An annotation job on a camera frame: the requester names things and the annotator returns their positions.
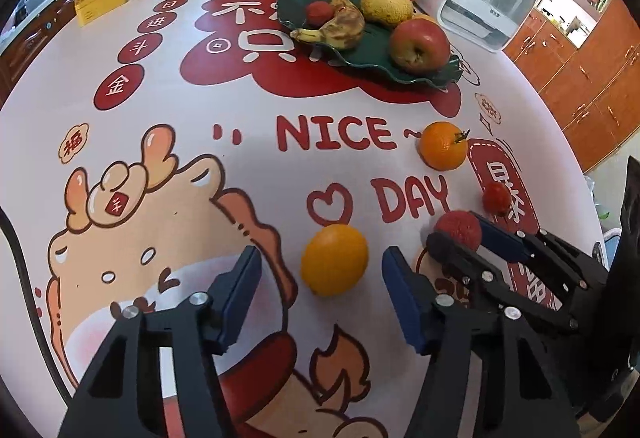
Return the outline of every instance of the green plate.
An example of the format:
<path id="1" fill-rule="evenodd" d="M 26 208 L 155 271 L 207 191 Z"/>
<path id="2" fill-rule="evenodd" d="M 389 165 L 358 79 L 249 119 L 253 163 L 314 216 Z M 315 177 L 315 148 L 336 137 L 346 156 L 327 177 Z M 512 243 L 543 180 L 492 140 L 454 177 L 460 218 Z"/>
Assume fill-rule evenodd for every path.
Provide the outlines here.
<path id="1" fill-rule="evenodd" d="M 331 0 L 278 0 L 278 20 L 281 24 L 291 30 L 304 28 L 306 21 L 305 7 L 314 1 Z M 360 7 L 360 0 L 349 0 L 355 6 Z M 449 62 L 424 77 L 416 77 L 391 62 L 391 58 L 386 52 L 386 46 L 391 32 L 382 26 L 367 23 L 364 29 L 362 41 L 351 50 L 338 52 L 335 48 L 325 43 L 314 43 L 323 46 L 332 52 L 347 66 L 354 68 L 375 68 L 388 75 L 395 82 L 400 84 L 414 84 L 416 82 L 426 82 L 431 86 L 444 90 L 451 82 L 458 82 L 462 77 L 460 69 L 460 58 L 452 54 Z"/>

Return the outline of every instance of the round table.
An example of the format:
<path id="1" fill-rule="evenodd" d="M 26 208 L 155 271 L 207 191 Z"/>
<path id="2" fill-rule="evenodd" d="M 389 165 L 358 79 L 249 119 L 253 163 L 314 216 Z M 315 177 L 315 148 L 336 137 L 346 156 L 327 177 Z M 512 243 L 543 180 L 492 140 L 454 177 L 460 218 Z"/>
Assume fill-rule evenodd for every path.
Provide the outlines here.
<path id="1" fill-rule="evenodd" d="M 129 0 L 84 28 L 73 20 L 0 111 L 0 206 L 25 261 L 2 246 L 0 372 L 45 438 L 125 306 L 175 306 L 246 244 L 263 255 L 262 280 L 238 342 L 216 358 L 239 435 L 402 436 L 428 358 L 402 337 L 382 281 L 388 246 L 438 276 L 426 235 L 445 211 L 482 213 L 489 180 L 511 189 L 498 221 L 509 230 L 544 227 L 588 254 L 602 242 L 561 130 L 503 53 L 449 34 L 457 85 L 391 86 L 294 46 L 275 1 Z M 415 150 L 438 120 L 470 129 L 469 157 L 450 172 Z M 318 298 L 300 256 L 334 222 L 365 235 L 369 266 L 351 291 Z M 553 306 L 528 269 L 491 259 Z M 169 350 L 161 361 L 173 438 Z"/>

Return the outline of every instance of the overripe banana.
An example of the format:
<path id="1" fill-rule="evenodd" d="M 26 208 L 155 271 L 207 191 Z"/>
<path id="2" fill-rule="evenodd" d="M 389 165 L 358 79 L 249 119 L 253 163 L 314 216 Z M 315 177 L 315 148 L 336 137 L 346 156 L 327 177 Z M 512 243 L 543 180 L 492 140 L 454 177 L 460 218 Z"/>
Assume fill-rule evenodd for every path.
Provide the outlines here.
<path id="1" fill-rule="evenodd" d="M 349 0 L 331 0 L 334 18 L 322 25 L 320 30 L 297 28 L 289 35 L 305 43 L 326 43 L 337 50 L 355 47 L 364 33 L 364 17 Z"/>

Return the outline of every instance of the red heart outline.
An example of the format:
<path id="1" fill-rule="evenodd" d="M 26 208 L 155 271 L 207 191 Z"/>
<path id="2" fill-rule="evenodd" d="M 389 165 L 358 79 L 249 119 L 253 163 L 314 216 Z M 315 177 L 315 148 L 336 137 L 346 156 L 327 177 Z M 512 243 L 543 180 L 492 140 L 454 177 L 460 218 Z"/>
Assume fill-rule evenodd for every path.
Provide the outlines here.
<path id="1" fill-rule="evenodd" d="M 344 209 L 342 210 L 342 214 L 340 215 L 340 218 L 338 220 L 327 220 L 322 216 L 319 216 L 315 211 L 314 202 L 316 200 L 322 200 L 327 205 L 332 205 L 334 203 L 335 192 L 342 195 L 342 199 L 344 200 Z M 309 213 L 309 216 L 313 221 L 323 227 L 335 224 L 347 225 L 351 221 L 351 215 L 353 214 L 353 196 L 351 196 L 351 193 L 347 190 L 347 187 L 334 182 L 329 184 L 324 192 L 313 191 L 309 194 L 309 196 L 306 197 L 306 211 Z"/>

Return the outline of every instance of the tangerine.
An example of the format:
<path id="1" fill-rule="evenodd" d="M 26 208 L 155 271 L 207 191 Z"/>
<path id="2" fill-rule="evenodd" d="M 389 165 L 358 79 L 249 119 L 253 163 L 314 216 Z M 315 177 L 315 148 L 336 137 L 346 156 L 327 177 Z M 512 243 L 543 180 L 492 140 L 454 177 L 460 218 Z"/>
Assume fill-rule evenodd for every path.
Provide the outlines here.
<path id="1" fill-rule="evenodd" d="M 469 150 L 468 136 L 469 131 L 462 131 L 450 122 L 434 122 L 424 128 L 418 151 L 429 167 L 436 171 L 451 171 L 465 161 Z"/>
<path id="2" fill-rule="evenodd" d="M 349 225 L 322 228 L 302 254 L 300 277 L 316 295 L 338 295 L 352 288 L 369 262 L 367 240 Z"/>

